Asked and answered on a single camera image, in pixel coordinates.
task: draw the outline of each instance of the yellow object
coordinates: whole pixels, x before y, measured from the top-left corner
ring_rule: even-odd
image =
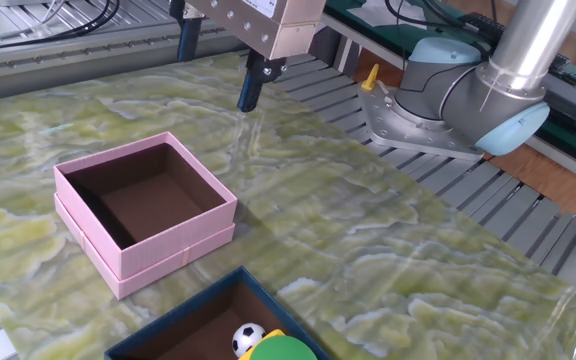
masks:
[[[263,340],[261,340],[259,343],[257,343],[257,345],[264,342],[264,340],[271,338],[271,337],[275,337],[275,336],[286,336],[286,334],[284,334],[284,332],[281,330],[271,331],[270,333],[268,333],[266,335],[266,337],[263,338]],[[257,345],[253,346],[252,349],[246,351],[246,353],[242,357],[240,357],[239,360],[250,360],[250,356],[252,356],[252,352],[255,351],[255,348],[257,347]]]
[[[368,75],[368,79],[361,84],[361,88],[364,90],[372,91],[375,88],[375,81],[377,81],[377,73],[379,73],[379,64],[375,64]]]

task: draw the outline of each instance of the marble surface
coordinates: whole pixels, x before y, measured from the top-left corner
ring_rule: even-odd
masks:
[[[0,320],[22,359],[108,347],[244,265],[335,359],[570,359],[576,290],[236,55],[0,101]],[[232,244],[123,301],[54,212],[52,167],[171,131],[241,200]]]

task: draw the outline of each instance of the green ball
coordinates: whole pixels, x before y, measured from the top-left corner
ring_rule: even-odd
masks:
[[[317,360],[315,353],[292,336],[273,336],[253,350],[250,360]]]

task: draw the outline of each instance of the robotic arm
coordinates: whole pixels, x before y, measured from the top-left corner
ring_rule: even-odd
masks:
[[[523,0],[493,56],[456,41],[415,47],[394,108],[405,119],[443,121],[465,145],[507,154],[544,123],[550,108],[541,80],[574,20],[576,0]],[[378,142],[387,136],[374,135]]]
[[[285,71],[287,57],[307,53],[325,5],[325,0],[176,2],[186,8],[185,21],[189,10],[197,10],[195,18],[210,17],[252,48],[239,101],[243,112],[255,108],[264,83]],[[372,140],[464,159],[480,158],[480,149],[511,152],[550,112],[541,80],[575,19],[576,0],[522,0],[486,61],[459,41],[421,40],[400,89],[386,89],[385,97],[372,96],[378,90],[360,91]]]

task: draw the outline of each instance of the silver metal cylinder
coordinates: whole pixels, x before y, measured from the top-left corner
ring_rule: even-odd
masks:
[[[520,0],[486,77],[507,89],[535,89],[575,19],[576,0]]]

